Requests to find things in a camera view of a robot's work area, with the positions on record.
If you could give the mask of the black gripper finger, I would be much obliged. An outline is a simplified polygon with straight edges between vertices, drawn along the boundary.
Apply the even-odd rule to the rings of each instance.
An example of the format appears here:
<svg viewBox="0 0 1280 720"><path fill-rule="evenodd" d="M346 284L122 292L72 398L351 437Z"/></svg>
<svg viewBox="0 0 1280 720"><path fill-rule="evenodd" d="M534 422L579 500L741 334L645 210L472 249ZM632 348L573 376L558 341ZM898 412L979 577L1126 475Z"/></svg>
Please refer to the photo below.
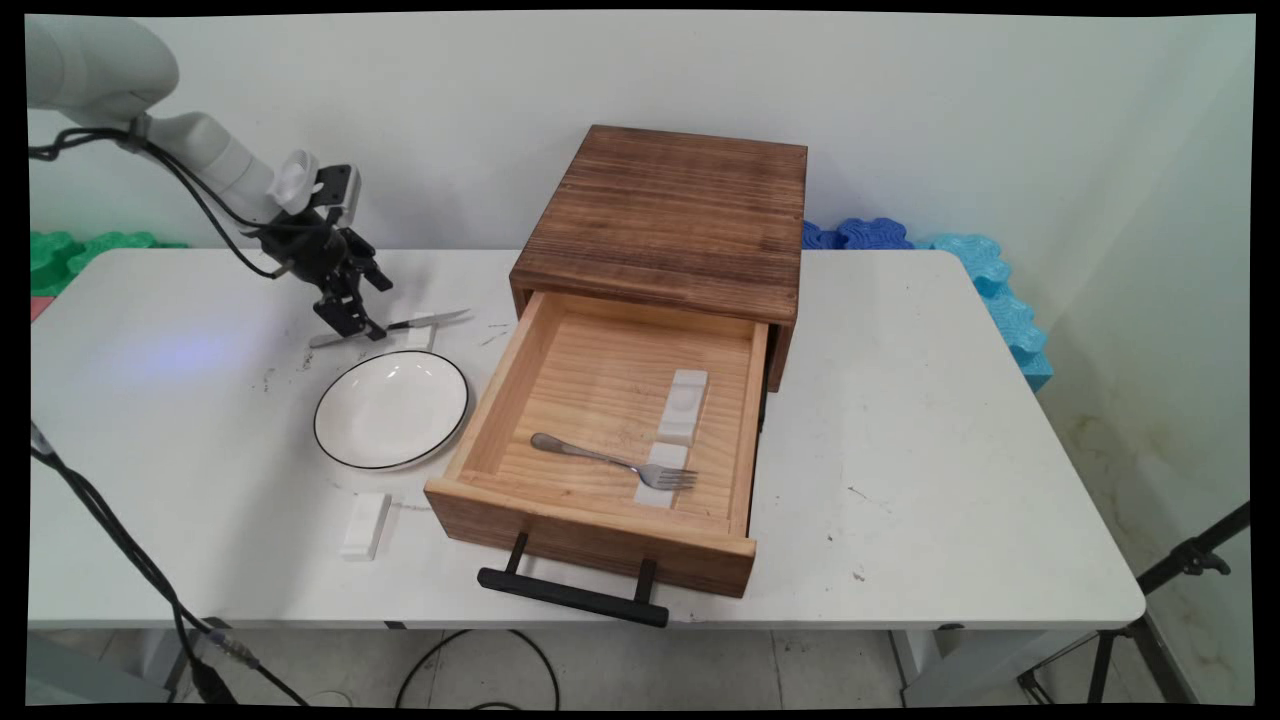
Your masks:
<svg viewBox="0 0 1280 720"><path fill-rule="evenodd" d="M317 343L340 343L357 336L378 342L388 336L387 329L371 319L357 290L349 296L325 293L316 301L316 315L333 329L330 334L319 336Z"/></svg>
<svg viewBox="0 0 1280 720"><path fill-rule="evenodd" d="M344 240L348 249L348 259L352 268L361 274L375 290L387 292L394 283L383 273L375 259L376 251L357 232L346 232Z"/></svg>

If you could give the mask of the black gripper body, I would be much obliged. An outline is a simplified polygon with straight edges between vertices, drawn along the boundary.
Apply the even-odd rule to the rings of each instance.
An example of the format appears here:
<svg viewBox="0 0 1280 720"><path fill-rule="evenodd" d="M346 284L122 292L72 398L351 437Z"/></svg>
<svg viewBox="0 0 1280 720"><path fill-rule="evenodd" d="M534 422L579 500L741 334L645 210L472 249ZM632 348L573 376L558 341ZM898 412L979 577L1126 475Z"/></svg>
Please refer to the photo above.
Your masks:
<svg viewBox="0 0 1280 720"><path fill-rule="evenodd" d="M343 283L352 272L346 240L328 224L262 228L262 251L279 264L271 278L293 275L320 290Z"/></svg>

